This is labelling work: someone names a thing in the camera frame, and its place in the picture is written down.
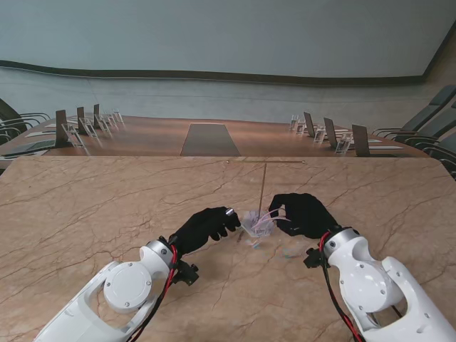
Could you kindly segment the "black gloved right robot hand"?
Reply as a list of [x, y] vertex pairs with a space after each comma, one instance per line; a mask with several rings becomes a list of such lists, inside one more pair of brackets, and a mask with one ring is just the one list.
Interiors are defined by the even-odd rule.
[[285, 210], [286, 220], [278, 220], [276, 225], [291, 237], [304, 235], [320, 239], [325, 233], [341, 227], [323, 203], [309, 193], [275, 195], [269, 205], [271, 217], [277, 217], [280, 208]]

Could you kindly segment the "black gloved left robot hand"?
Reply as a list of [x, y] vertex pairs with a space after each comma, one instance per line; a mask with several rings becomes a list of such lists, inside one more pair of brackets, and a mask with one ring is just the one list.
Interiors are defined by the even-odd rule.
[[241, 226], [232, 208], [206, 208], [193, 214], [168, 240], [179, 257], [202, 248], [211, 238], [219, 241]]

